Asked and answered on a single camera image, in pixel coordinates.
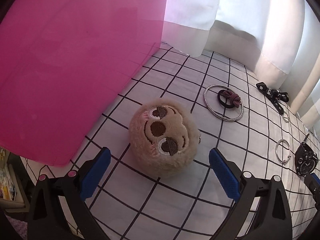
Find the blue gripper pad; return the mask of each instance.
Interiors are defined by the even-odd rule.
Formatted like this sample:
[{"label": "blue gripper pad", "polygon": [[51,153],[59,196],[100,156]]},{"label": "blue gripper pad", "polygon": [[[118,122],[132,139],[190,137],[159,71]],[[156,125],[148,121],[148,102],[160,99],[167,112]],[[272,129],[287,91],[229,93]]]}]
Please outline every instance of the blue gripper pad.
[{"label": "blue gripper pad", "polygon": [[318,182],[318,184],[320,185],[320,179],[318,178],[318,176],[313,172],[311,173],[311,176],[316,180],[316,182]]},{"label": "blue gripper pad", "polygon": [[110,162],[111,153],[110,150],[106,148],[81,181],[80,198],[82,201],[92,197]]},{"label": "blue gripper pad", "polygon": [[215,149],[209,153],[209,163],[228,198],[237,203],[240,198],[239,182]]}]

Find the white grid fabric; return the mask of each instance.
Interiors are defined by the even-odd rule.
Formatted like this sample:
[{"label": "white grid fabric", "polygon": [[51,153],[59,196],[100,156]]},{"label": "white grid fabric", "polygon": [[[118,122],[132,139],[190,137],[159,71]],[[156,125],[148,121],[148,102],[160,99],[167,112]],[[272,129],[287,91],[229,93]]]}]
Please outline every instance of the white grid fabric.
[{"label": "white grid fabric", "polygon": [[[78,153],[65,167],[50,167],[21,158],[34,183],[40,174],[49,178],[64,176],[93,159],[103,146],[111,150],[111,164],[92,198],[86,204],[112,240],[209,240],[225,219],[233,201],[227,198],[214,172],[208,154],[218,147],[227,160],[257,178],[278,174],[283,181],[292,215],[296,239],[316,213],[312,195],[295,172],[294,152],[304,139],[302,122],[283,104],[290,115],[285,123],[255,84],[255,74],[243,65],[220,54],[203,51],[198,58],[182,54],[167,44],[132,78],[84,139]],[[244,103],[244,116],[224,122],[206,108],[203,93],[211,84],[222,84],[238,93]],[[208,92],[212,107],[223,113],[216,95]],[[135,111],[154,98],[170,98],[190,110],[201,132],[201,144],[193,163],[181,174],[152,178],[143,173],[132,156],[128,126]],[[235,117],[239,109],[227,110]],[[292,158],[281,165],[275,145],[286,139]],[[319,141],[310,133],[308,144],[319,156]],[[282,150],[284,159],[288,150]],[[319,176],[319,163],[315,170]],[[238,236],[245,234],[253,220],[259,198],[251,207]],[[77,228],[65,202],[66,217]]]}]

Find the silver screw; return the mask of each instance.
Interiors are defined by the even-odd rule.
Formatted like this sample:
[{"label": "silver screw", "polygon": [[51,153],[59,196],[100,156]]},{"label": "silver screw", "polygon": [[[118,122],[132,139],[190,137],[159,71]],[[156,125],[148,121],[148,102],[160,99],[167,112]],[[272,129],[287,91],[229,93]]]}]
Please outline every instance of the silver screw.
[{"label": "silver screw", "polygon": [[243,172],[243,176],[244,176],[245,178],[251,178],[252,174],[251,174],[251,172],[249,172],[249,171],[244,171],[244,172]]},{"label": "silver screw", "polygon": [[77,175],[77,172],[75,170],[71,170],[71,171],[68,172],[68,176],[71,177],[71,178],[76,176],[76,175]]},{"label": "silver screw", "polygon": [[40,180],[40,181],[43,181],[45,178],[46,178],[46,175],[45,175],[45,174],[41,174],[41,175],[39,176],[39,180]]},{"label": "silver screw", "polygon": [[278,175],[275,175],[275,176],[273,177],[273,179],[274,179],[275,181],[280,181],[280,180],[281,180],[281,178],[280,178]]}]

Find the brown embroidered nose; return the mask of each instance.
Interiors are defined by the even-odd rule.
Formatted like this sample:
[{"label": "brown embroidered nose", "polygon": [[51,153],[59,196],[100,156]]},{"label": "brown embroidered nose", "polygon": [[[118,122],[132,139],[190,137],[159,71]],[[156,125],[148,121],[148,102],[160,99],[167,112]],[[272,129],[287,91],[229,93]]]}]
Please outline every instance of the brown embroidered nose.
[{"label": "brown embroidered nose", "polygon": [[164,118],[167,115],[167,109],[163,106],[158,106],[156,110],[152,112],[153,116],[160,117],[160,119]]},{"label": "brown embroidered nose", "polygon": [[178,152],[178,144],[173,138],[167,137],[166,141],[161,145],[161,149],[172,156]]},{"label": "brown embroidered nose", "polygon": [[161,122],[153,122],[150,126],[153,136],[159,137],[165,133],[165,125]]}]

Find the knotted hair tie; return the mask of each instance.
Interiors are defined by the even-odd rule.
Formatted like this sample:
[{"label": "knotted hair tie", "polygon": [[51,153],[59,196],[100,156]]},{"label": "knotted hair tie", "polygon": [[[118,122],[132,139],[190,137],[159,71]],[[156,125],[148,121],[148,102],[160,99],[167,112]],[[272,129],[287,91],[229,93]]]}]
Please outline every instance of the knotted hair tie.
[{"label": "knotted hair tie", "polygon": [[[231,105],[228,105],[228,104],[226,104],[225,102],[223,102],[223,101],[221,100],[221,96],[223,96],[223,97],[226,98],[226,99],[229,99]],[[224,90],[224,89],[222,89],[222,90],[220,90],[220,91],[218,92],[218,101],[219,101],[219,103],[220,103],[222,106],[224,106],[225,108],[228,108],[228,109],[231,109],[231,108],[234,108],[234,107],[239,108],[239,106],[240,106],[240,100],[241,100],[241,98],[239,97],[239,95],[236,94],[236,93],[233,93],[233,92],[230,91],[230,90]]]}]

